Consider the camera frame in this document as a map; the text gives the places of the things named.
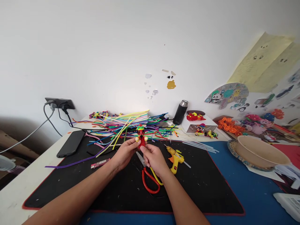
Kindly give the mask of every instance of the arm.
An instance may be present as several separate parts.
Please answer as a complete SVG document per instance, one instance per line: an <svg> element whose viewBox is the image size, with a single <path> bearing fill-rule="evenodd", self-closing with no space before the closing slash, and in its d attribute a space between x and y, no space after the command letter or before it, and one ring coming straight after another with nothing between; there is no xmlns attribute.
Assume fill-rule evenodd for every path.
<svg viewBox="0 0 300 225"><path fill-rule="evenodd" d="M170 199L176 224L210 224L170 171L160 149L147 144L141 147L145 163L158 175Z"/></svg>
<svg viewBox="0 0 300 225"><path fill-rule="evenodd" d="M53 199L23 224L77 223L105 186L129 163L140 142L136 142L134 138L124 142L110 161L76 186Z"/></svg>

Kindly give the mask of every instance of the red paper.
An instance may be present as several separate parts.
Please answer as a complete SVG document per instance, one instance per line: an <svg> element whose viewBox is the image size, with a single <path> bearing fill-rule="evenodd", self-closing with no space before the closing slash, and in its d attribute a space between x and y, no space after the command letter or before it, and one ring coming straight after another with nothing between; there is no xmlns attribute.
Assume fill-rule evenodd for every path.
<svg viewBox="0 0 300 225"><path fill-rule="evenodd" d="M295 145L274 144L275 148L282 151L292 162L294 166L300 169L300 147Z"/></svg>

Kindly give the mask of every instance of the beige bowl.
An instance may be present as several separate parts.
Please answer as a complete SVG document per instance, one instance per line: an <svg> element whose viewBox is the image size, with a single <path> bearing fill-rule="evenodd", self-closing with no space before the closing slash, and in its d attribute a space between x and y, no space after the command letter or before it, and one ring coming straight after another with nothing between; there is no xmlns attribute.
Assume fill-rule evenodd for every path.
<svg viewBox="0 0 300 225"><path fill-rule="evenodd" d="M291 164L283 152L262 140L249 136L238 136L237 140L237 154L257 167L269 168Z"/></svg>

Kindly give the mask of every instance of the power outlet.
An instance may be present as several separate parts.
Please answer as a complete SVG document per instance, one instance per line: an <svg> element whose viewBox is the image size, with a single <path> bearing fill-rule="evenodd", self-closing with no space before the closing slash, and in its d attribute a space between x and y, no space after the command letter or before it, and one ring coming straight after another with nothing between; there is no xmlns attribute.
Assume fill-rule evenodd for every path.
<svg viewBox="0 0 300 225"><path fill-rule="evenodd" d="M75 106L72 102L72 100L70 99L63 99L63 98L45 98L46 101L49 101L49 100L54 100L55 101L55 104L58 105L58 108L62 108L62 104L63 103L67 103L70 107L68 109L75 109Z"/></svg>

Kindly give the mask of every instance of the scissors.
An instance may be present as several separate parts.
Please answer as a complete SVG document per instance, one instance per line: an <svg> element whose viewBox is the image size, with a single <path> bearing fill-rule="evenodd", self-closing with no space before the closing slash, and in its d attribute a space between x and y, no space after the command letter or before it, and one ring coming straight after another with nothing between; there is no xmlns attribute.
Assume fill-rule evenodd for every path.
<svg viewBox="0 0 300 225"><path fill-rule="evenodd" d="M138 158L140 159L141 163L142 163L143 166L144 166L144 169L142 170L142 179L143 179L143 184L144 184L146 190L147 190L149 193L151 193L151 194L157 194L157 193L159 192L159 190L160 190L160 182L158 181L158 178L157 178L157 176L156 176L154 170L150 167L150 169L151 169L151 171L152 171L152 173L153 173L153 175L154 175L155 178L152 177L151 174L149 174L149 173L147 172L147 170L146 170L147 166L146 166L145 160L144 160L144 158L141 156L141 154L138 153L138 152L136 152L136 153L137 153L137 156L138 156ZM158 189L157 189L156 191L151 190L151 189L148 188L148 186L146 185L146 182L145 182L145 173L147 174L148 177L150 177L151 180L153 180L153 181L156 183L156 185L157 185L157 187L158 187Z"/></svg>

